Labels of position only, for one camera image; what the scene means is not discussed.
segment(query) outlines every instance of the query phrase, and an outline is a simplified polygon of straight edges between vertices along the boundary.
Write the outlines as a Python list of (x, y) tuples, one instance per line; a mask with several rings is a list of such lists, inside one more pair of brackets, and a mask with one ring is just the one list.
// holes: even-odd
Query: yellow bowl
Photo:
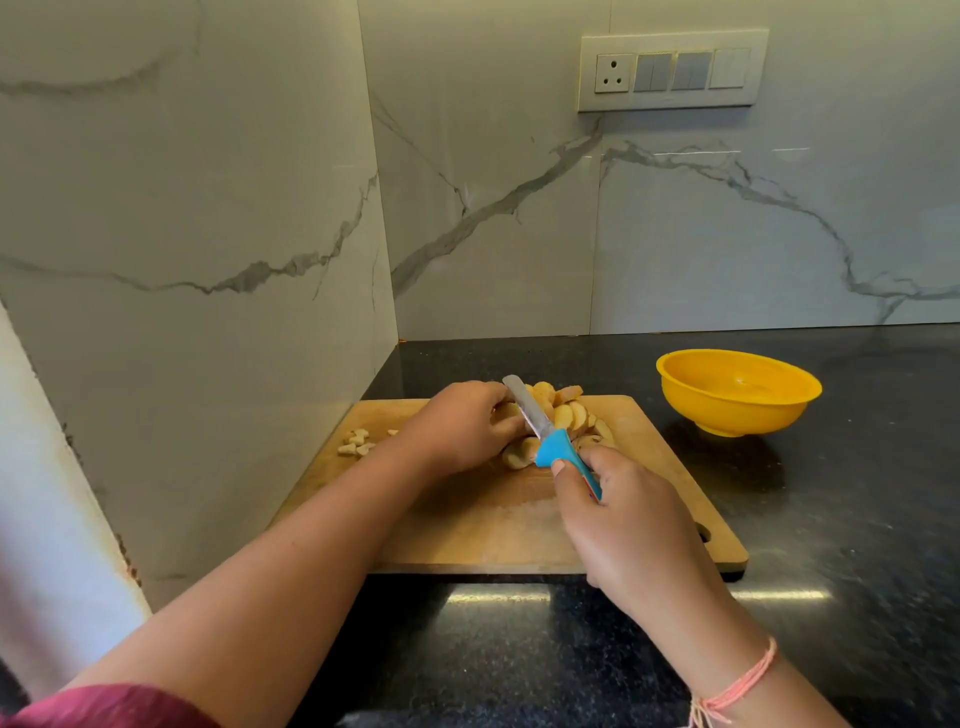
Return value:
[(663, 395), (698, 427), (721, 437), (792, 425), (823, 385), (799, 367), (754, 353), (684, 349), (657, 360)]

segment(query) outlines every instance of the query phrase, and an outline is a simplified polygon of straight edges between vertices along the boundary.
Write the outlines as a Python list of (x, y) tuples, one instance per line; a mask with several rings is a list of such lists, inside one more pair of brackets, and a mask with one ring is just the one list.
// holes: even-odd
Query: light switch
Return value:
[(699, 91), (707, 87), (712, 53), (681, 53), (673, 72), (673, 90)]
[(722, 48), (713, 54), (710, 88), (743, 88), (750, 66), (749, 48)]
[(672, 53), (640, 56), (636, 62), (634, 91), (665, 91), (670, 85)]

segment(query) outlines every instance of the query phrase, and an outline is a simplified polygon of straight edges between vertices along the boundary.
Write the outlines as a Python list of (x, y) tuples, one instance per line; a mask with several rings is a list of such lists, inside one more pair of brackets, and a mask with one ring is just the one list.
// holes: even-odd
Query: hand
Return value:
[(451, 384), (412, 417), (395, 439), (422, 452), (433, 474), (444, 477), (476, 467), (522, 437), (526, 421), (520, 415), (495, 425), (493, 408), (510, 399), (510, 390), (496, 381)]
[(570, 463), (558, 460), (553, 473), (564, 526), (592, 586), (641, 626), (676, 599), (726, 593), (669, 481), (614, 449), (580, 454), (600, 476), (601, 504)]

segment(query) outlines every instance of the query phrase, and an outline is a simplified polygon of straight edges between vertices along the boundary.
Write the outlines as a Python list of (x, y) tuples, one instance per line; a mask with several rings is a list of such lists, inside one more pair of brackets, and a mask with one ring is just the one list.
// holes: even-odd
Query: serrated blade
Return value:
[(507, 385), (507, 389), (514, 396), (516, 406), (523, 413), (523, 419), (533, 428), (534, 434), (541, 440), (552, 435), (556, 428), (550, 422), (550, 418), (546, 416), (546, 412), (537, 404), (533, 395), (527, 391), (523, 380), (517, 375), (507, 375), (503, 377), (503, 383)]

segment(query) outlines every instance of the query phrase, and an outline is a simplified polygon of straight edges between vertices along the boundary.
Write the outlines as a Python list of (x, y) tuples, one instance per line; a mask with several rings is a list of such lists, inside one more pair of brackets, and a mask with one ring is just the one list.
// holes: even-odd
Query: white wall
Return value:
[(0, 305), (0, 657), (37, 698), (149, 614)]
[(0, 294), (159, 606), (396, 343), (355, 0), (9, 0)]
[[(952, 0), (360, 13), (401, 336), (960, 319)], [(754, 27), (752, 108), (576, 113), (583, 35)]]

